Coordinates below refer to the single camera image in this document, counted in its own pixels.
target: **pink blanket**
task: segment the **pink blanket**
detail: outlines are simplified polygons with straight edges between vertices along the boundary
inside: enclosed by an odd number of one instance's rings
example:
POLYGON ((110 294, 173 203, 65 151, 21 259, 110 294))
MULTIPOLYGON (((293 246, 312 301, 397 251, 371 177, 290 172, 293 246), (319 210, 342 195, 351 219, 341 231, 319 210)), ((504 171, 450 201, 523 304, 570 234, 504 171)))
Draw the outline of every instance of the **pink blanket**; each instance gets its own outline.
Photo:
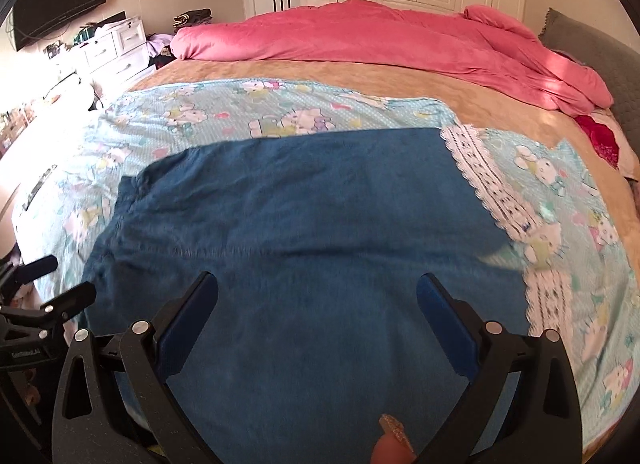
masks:
POLYGON ((485 6, 441 16, 348 0, 240 24, 183 28, 171 48, 181 59, 337 61, 428 70, 570 116, 613 103, 596 72, 555 54, 519 21, 485 6))

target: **light blue sheet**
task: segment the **light blue sheet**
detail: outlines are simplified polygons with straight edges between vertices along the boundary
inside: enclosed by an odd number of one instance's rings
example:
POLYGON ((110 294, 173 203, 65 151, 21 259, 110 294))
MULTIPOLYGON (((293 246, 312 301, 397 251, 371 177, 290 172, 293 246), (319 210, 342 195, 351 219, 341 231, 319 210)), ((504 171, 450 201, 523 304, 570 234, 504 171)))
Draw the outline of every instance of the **light blue sheet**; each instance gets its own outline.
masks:
MULTIPOLYGON (((454 124, 453 112, 433 99, 373 98, 313 82, 223 80, 131 92, 87 126, 81 148, 59 164, 27 211, 18 202, 18 243, 27 261, 46 254, 60 261, 55 274, 38 282, 46 301, 79 283, 95 239, 110 221, 121 177, 155 160, 223 140, 454 124)), ((638 387, 635 275, 590 174, 569 144, 550 150, 497 130, 487 130, 482 141, 504 181, 542 225, 484 261, 565 275, 562 293, 553 296, 558 287, 549 287, 546 310, 532 308, 529 320, 569 322, 565 335, 588 444, 620 418, 638 387)))

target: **lace trim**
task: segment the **lace trim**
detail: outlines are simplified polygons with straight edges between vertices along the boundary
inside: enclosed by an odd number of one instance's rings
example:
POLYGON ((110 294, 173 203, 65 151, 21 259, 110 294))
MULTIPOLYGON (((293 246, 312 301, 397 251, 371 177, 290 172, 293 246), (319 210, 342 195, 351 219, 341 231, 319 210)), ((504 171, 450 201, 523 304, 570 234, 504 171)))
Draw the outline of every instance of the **lace trim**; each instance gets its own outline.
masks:
MULTIPOLYGON (((482 206, 494 217, 511 240, 528 243, 531 235, 545 222, 533 206, 505 180, 491 153, 470 124, 443 128, 440 135, 451 151, 458 169, 476 190, 482 206)), ((529 335, 539 336, 545 329, 558 330, 571 352, 572 289, 570 276, 557 269, 527 267, 523 275, 527 286, 529 335)))

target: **quilted fabric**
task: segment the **quilted fabric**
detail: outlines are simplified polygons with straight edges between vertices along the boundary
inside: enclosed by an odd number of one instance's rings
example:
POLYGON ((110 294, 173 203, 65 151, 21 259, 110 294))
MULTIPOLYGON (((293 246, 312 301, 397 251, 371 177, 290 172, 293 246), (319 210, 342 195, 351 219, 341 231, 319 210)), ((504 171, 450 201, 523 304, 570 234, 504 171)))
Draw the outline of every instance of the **quilted fabric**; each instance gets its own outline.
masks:
POLYGON ((613 95, 611 107, 629 144, 640 152, 640 54, 608 34, 549 9, 540 41, 592 67, 613 95))

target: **denim fabric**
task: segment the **denim fabric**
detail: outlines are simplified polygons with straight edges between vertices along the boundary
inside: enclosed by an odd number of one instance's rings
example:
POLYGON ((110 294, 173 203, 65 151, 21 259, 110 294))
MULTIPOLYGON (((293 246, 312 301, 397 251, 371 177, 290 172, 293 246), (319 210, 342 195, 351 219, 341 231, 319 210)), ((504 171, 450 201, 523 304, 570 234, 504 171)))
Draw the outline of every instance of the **denim fabric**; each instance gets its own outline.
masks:
POLYGON ((439 130, 212 144, 122 179, 86 320, 120 332, 212 272, 218 305, 168 381, 205 441, 228 464, 364 464, 380 414, 420 450, 466 386, 418 309, 420 275, 527 332, 521 272, 480 260, 509 243, 439 130))

